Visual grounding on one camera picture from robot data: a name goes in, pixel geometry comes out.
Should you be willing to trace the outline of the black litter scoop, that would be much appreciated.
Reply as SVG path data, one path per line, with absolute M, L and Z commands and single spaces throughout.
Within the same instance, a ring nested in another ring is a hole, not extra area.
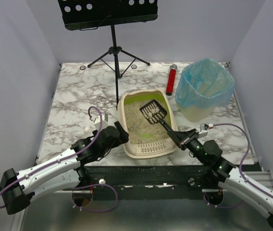
M 168 115 L 167 111 L 155 99 L 140 107 L 139 110 L 151 125 L 161 124 L 167 132 L 173 131 L 165 120 Z

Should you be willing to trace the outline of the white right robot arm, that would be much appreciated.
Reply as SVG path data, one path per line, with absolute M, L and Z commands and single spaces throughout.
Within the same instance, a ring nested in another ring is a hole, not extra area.
M 254 207 L 273 228 L 273 190 L 269 189 L 222 157 L 222 150 L 214 140 L 199 141 L 196 129 L 189 131 L 167 130 L 168 136 L 181 150 L 188 149 L 204 166 L 208 167 L 205 179 L 210 187 L 220 187 Z

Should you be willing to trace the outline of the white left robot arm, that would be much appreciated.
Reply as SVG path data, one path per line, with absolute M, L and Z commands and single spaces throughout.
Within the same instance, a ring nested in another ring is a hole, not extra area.
M 7 214 L 16 214 L 35 199 L 58 190 L 90 185 L 85 165 L 101 160 L 113 148 L 129 141 L 129 134 L 116 121 L 91 137 L 77 140 L 52 159 L 31 168 L 6 170 L 0 181 L 0 197 Z

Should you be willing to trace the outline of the grey litter clump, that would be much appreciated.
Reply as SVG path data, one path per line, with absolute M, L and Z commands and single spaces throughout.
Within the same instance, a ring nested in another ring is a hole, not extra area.
M 158 108 L 147 108 L 145 109 L 145 111 L 147 112 L 148 118 L 153 118 L 158 112 L 159 109 Z

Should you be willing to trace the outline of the bin with blue bag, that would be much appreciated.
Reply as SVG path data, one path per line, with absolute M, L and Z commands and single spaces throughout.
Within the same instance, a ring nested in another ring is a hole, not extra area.
M 187 120 L 200 121 L 216 107 L 228 105 L 234 88 L 235 80 L 224 66 L 205 58 L 182 70 L 175 103 Z

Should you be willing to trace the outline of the beige green litter box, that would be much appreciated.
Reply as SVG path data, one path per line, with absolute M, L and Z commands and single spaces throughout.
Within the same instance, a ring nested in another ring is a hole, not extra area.
M 164 106 L 167 111 L 167 119 L 169 121 L 170 127 L 173 130 L 178 131 L 175 117 L 168 102 L 167 96 L 160 89 L 137 90 L 131 93 L 126 93 L 122 96 L 121 100 L 117 105 L 117 112 L 118 120 L 125 131 L 128 131 L 128 119 L 125 116 L 127 106 L 130 103 L 140 102 L 144 100 L 151 101 L 153 99 L 161 101 L 161 105 Z M 128 143 L 124 144 L 124 151 L 131 158 L 154 158 L 170 154 L 178 149 L 175 143 L 171 140 L 171 138 L 158 138 L 157 141 L 147 141 L 143 144 L 133 144 L 132 136 L 134 134 L 137 133 L 129 132 L 129 141 Z

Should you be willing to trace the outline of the red microphone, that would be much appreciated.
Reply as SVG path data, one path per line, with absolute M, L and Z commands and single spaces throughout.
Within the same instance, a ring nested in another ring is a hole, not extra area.
M 168 76 L 168 82 L 167 82 L 166 92 L 165 92 L 167 96 L 171 96 L 173 93 L 177 70 L 178 70 L 178 67 L 176 64 L 172 64 L 169 68 L 169 76 Z

